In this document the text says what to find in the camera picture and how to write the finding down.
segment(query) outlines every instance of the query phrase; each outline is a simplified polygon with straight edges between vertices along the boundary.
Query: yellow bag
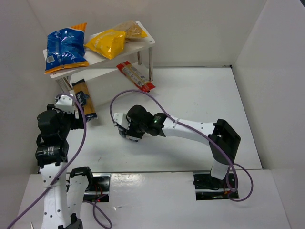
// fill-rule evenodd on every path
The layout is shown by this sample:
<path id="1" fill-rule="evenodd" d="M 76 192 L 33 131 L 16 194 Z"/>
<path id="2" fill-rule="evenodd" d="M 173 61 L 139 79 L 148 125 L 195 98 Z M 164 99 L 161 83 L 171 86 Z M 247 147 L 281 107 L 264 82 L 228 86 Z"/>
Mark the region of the yellow bag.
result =
<path id="1" fill-rule="evenodd" d="M 123 51 L 125 38 L 125 32 L 109 29 L 92 38 L 85 47 L 112 60 Z"/>
<path id="2" fill-rule="evenodd" d="M 126 38 L 139 39 L 147 37 L 145 31 L 134 21 L 125 21 L 113 27 L 114 30 L 126 32 Z"/>

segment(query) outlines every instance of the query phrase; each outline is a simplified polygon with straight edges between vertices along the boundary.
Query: red snack package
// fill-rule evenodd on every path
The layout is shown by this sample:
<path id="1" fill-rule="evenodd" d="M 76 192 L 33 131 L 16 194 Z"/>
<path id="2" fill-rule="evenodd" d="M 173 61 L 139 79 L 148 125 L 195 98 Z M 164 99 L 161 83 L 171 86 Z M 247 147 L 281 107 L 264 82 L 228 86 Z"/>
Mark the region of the red snack package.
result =
<path id="1" fill-rule="evenodd" d="M 117 68 L 141 91 L 149 92 L 151 89 L 155 88 L 155 85 L 153 85 L 141 72 L 139 72 L 128 61 L 118 64 Z"/>

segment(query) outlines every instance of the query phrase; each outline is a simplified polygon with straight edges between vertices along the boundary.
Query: shelf leg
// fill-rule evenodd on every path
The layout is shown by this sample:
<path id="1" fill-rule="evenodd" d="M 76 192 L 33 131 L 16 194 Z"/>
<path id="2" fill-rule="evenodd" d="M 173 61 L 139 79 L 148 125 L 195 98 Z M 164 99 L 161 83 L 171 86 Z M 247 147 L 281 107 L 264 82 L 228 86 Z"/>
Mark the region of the shelf leg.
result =
<path id="1" fill-rule="evenodd" d="M 66 78 L 61 78 L 56 80 L 57 84 L 59 85 L 59 87 L 61 87 L 63 92 L 69 92 L 72 90 L 72 87 L 70 86 L 68 80 Z"/>
<path id="2" fill-rule="evenodd" d="M 148 48 L 148 70 L 149 70 L 149 81 L 153 81 L 153 57 L 152 48 Z"/>
<path id="3" fill-rule="evenodd" d="M 142 55 L 141 55 L 141 51 L 138 51 L 138 65 L 142 64 Z"/>

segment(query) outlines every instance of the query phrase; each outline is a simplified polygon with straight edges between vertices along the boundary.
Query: blue and orange bag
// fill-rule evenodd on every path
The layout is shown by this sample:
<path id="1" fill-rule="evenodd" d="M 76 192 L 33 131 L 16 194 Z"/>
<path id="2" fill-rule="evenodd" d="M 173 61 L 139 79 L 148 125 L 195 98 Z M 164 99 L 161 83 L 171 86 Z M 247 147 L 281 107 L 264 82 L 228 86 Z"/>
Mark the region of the blue and orange bag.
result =
<path id="1" fill-rule="evenodd" d="M 87 23 L 74 25 L 48 35 L 48 56 L 45 74 L 60 69 L 89 65 L 83 57 L 85 54 L 84 37 L 86 25 Z"/>

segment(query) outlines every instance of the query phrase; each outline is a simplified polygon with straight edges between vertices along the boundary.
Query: white floor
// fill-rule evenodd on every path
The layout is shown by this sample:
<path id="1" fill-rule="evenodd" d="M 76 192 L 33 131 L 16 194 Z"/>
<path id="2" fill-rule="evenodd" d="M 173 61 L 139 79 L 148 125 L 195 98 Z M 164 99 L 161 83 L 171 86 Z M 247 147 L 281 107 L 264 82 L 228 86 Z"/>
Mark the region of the white floor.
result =
<path id="1" fill-rule="evenodd" d="M 241 203 L 230 200 L 196 201 L 192 172 L 112 174 L 109 203 L 99 206 L 113 229 L 289 229 L 285 211 L 269 170 L 251 170 L 252 196 Z M 247 175 L 238 171 L 240 196 L 250 189 Z M 31 175 L 20 212 L 42 192 L 42 178 Z M 43 201 L 21 218 L 15 229 L 40 229 Z M 92 207 L 83 204 L 85 229 L 100 229 Z"/>
<path id="2" fill-rule="evenodd" d="M 90 87 L 101 86 L 99 98 L 113 97 L 114 83 L 107 79 L 105 87 L 94 79 Z M 154 69 L 156 88 L 150 93 L 171 115 L 198 122 L 216 122 L 225 119 L 241 136 L 236 155 L 236 163 L 248 169 L 261 169 L 261 163 L 254 140 L 239 96 L 234 76 L 230 68 L 182 68 Z M 127 81 L 128 86 L 135 88 Z M 147 111 L 155 114 L 160 109 L 154 101 L 145 95 L 132 93 L 115 102 L 114 112 L 128 112 L 135 104 L 143 105 Z M 140 142 L 133 143 L 119 136 L 109 115 L 109 103 L 96 107 L 98 120 L 88 123 L 88 132 L 83 150 L 72 163 L 74 167 L 89 166 L 93 172 L 158 172 L 158 171 L 194 171 L 211 169 L 213 157 L 209 147 L 191 140 L 175 137 L 154 137 L 146 135 Z M 79 147 L 82 130 L 70 131 L 68 157 L 71 158 Z"/>

